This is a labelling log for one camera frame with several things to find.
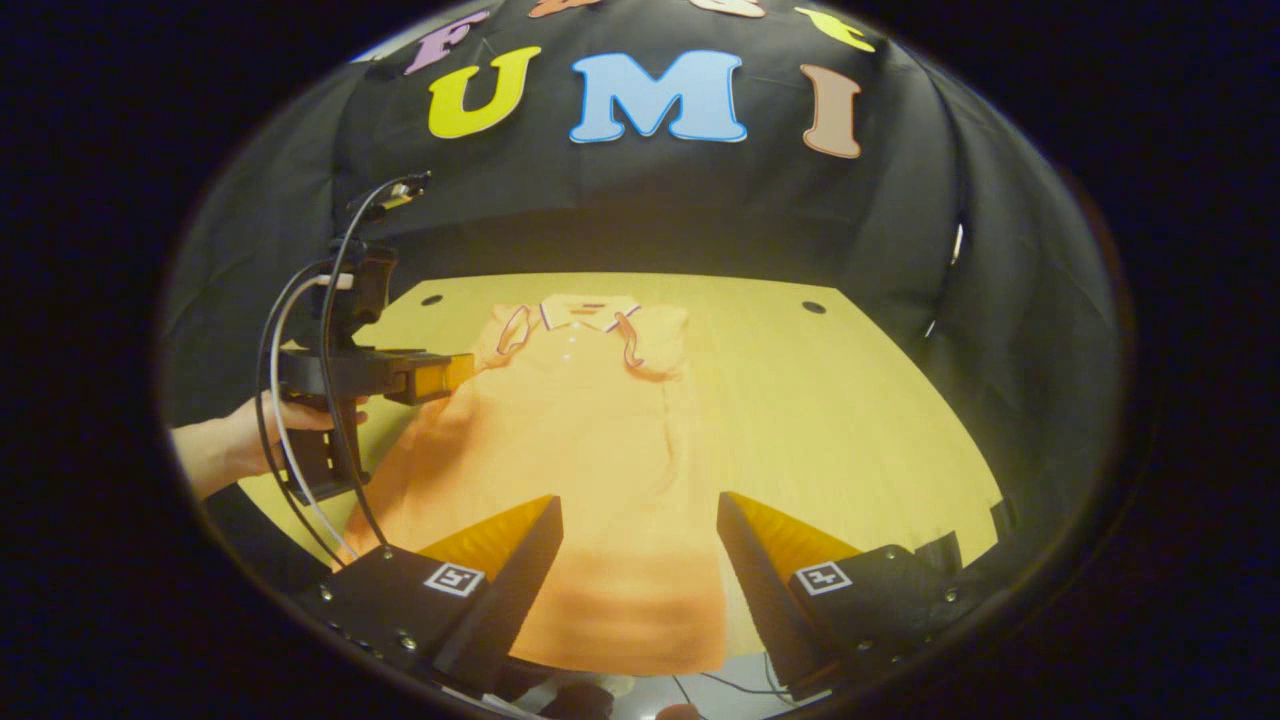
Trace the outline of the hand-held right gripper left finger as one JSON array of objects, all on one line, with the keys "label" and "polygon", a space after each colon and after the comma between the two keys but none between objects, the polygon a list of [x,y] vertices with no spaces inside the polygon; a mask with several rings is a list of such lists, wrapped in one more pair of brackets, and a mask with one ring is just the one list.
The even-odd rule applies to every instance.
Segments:
[{"label": "hand-held right gripper left finger", "polygon": [[298,593],[371,659],[463,694],[492,692],[556,561],[561,498],[544,495],[420,551],[385,546]]}]

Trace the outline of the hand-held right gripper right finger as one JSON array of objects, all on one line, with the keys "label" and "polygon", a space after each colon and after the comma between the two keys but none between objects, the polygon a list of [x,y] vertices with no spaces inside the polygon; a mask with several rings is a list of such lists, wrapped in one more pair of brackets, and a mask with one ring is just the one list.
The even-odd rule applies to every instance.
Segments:
[{"label": "hand-held right gripper right finger", "polygon": [[796,700],[897,674],[977,592],[897,544],[851,544],[754,498],[719,495],[717,533],[780,684]]}]

